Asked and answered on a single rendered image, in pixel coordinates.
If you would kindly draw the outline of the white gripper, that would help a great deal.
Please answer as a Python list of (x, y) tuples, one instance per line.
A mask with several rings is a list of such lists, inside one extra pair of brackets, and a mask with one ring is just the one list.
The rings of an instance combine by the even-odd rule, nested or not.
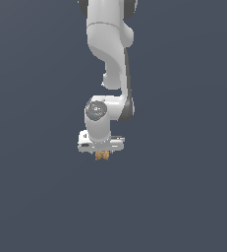
[(91, 154), (102, 151), (114, 153), (124, 149), (124, 142), (125, 138), (122, 136), (110, 136), (107, 140), (100, 143), (93, 142), (89, 138), (88, 130), (83, 130), (78, 137), (78, 150), (81, 153), (88, 152)]

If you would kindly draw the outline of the small orange-brown object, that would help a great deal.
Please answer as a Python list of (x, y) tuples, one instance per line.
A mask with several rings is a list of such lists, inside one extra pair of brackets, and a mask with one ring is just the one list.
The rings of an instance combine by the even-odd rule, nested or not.
[(102, 152), (96, 152), (95, 153), (95, 159), (100, 160), (100, 159), (109, 159), (109, 152), (108, 151), (102, 151)]

